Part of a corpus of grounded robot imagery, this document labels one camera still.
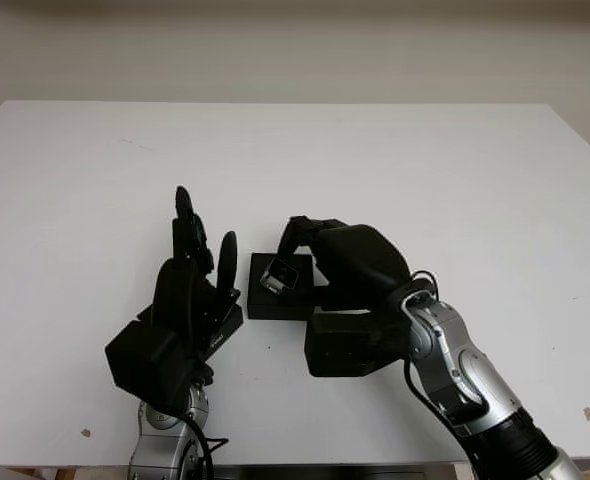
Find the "black block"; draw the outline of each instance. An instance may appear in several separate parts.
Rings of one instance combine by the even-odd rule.
[[[285,295],[269,292],[260,284],[266,267],[275,258],[272,253],[253,253],[251,272],[248,281],[248,298],[246,308],[248,318],[254,320],[304,320],[313,315],[313,257],[311,255],[293,255],[288,264],[297,270],[298,279],[295,288]]]

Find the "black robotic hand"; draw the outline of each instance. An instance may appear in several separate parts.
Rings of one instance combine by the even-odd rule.
[[[411,275],[400,252],[374,228],[339,220],[291,217],[277,255],[262,285],[287,299],[296,290],[298,272],[290,265],[295,250],[310,247],[328,285],[315,287],[309,301],[324,311],[308,321],[305,354],[318,377],[367,375],[408,357],[410,322],[397,305],[412,291],[434,284]]]
[[[185,413],[190,385],[209,385],[213,370],[206,360],[242,324],[233,286],[237,241],[222,241],[217,285],[206,275],[213,256],[202,221],[188,192],[177,188],[173,220],[173,256],[157,276],[153,303],[106,347],[116,385],[172,416]]]

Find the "floor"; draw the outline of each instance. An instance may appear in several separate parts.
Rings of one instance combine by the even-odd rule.
[[[577,462],[590,480],[590,460]],[[127,469],[82,468],[77,470],[32,470],[0,467],[0,480],[124,480]],[[405,467],[247,467],[243,469],[224,468],[216,471],[221,480],[474,480],[466,464],[424,465]]]

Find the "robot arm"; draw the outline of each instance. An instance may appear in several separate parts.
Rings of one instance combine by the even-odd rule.
[[[298,246],[310,247],[329,281],[316,295],[316,305],[370,311],[313,315],[305,347],[313,375],[365,375],[403,359],[409,387],[456,438],[480,478],[583,478],[533,424],[471,341],[462,317],[439,300],[430,273],[423,272],[431,281],[411,275],[399,251],[372,227],[293,217],[261,279],[273,293],[288,296],[295,286],[297,273],[288,263]],[[412,383],[411,363],[425,396]]]

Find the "black cable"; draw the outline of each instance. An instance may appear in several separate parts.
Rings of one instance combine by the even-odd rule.
[[[215,445],[214,447],[211,447],[211,449],[210,449],[210,452],[213,453],[218,448],[221,448],[224,445],[226,445],[229,440],[228,440],[228,438],[207,438],[206,441],[217,443],[217,445]]]
[[[435,278],[433,272],[429,272],[428,270],[417,270],[415,273],[413,273],[411,279],[415,279],[415,277],[418,275],[425,275],[431,279],[431,282],[435,286],[435,300],[439,301],[439,288],[437,286],[437,279]]]
[[[204,432],[199,428],[199,425],[191,417],[185,413],[180,415],[179,419],[188,425],[188,428],[193,430],[193,433],[199,441],[199,445],[204,452],[204,463],[206,463],[206,478],[208,480],[215,480],[215,470],[213,469],[213,457],[211,456],[211,450],[208,447],[208,440],[204,436]]]

